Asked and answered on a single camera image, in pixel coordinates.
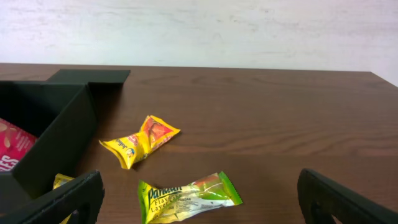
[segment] yellow candy wrapper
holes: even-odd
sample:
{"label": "yellow candy wrapper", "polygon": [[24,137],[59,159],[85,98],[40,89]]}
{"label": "yellow candy wrapper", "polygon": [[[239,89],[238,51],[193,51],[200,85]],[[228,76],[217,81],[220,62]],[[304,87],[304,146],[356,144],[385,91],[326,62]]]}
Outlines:
{"label": "yellow candy wrapper", "polygon": [[[62,174],[57,174],[55,176],[55,180],[54,180],[54,184],[53,184],[52,189],[56,189],[56,188],[62,186],[63,184],[65,184],[66,182],[71,181],[71,180],[73,180],[72,177],[68,177],[68,176],[65,176],[65,175],[62,175]],[[68,221],[69,221],[69,218],[70,218],[70,215],[67,216],[60,224],[67,224]]]}
{"label": "yellow candy wrapper", "polygon": [[130,169],[179,133],[180,130],[168,125],[153,115],[147,116],[138,133],[110,141],[99,141],[110,150],[123,169]]}
{"label": "yellow candy wrapper", "polygon": [[140,180],[138,199],[142,224],[182,221],[211,209],[242,204],[224,172],[168,189],[157,189]]}

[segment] white wall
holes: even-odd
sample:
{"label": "white wall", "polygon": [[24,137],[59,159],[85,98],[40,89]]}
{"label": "white wall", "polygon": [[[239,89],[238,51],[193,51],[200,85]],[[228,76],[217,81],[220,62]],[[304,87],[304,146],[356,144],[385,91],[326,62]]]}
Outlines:
{"label": "white wall", "polygon": [[372,71],[397,0],[0,0],[0,62]]}

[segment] wood grain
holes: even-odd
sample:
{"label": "wood grain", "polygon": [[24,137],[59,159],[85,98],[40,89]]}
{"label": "wood grain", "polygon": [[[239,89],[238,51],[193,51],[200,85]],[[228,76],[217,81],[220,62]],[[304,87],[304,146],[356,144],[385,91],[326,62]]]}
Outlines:
{"label": "wood grain", "polygon": [[[0,65],[0,80],[59,68],[131,69],[96,95],[99,127],[76,174],[98,169],[98,223],[140,223],[139,179],[161,187],[225,171],[244,204],[185,223],[303,223],[296,183],[315,169],[398,211],[398,91],[372,73],[173,67]],[[147,114],[182,133],[133,170],[98,144],[135,133]]]}

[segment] pink package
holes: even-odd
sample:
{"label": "pink package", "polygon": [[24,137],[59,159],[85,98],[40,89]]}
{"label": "pink package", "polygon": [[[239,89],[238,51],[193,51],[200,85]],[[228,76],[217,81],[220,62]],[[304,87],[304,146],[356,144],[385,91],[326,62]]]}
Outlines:
{"label": "pink package", "polygon": [[31,149],[36,139],[0,118],[0,172],[10,171]]}

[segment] yellow and green wrapper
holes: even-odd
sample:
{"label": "yellow and green wrapper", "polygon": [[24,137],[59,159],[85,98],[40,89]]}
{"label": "yellow and green wrapper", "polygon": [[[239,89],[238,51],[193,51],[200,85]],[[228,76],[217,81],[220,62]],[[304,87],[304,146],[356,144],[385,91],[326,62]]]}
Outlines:
{"label": "yellow and green wrapper", "polygon": [[168,189],[157,189],[140,180],[138,197],[142,224],[182,221],[207,210],[242,204],[224,172]]}

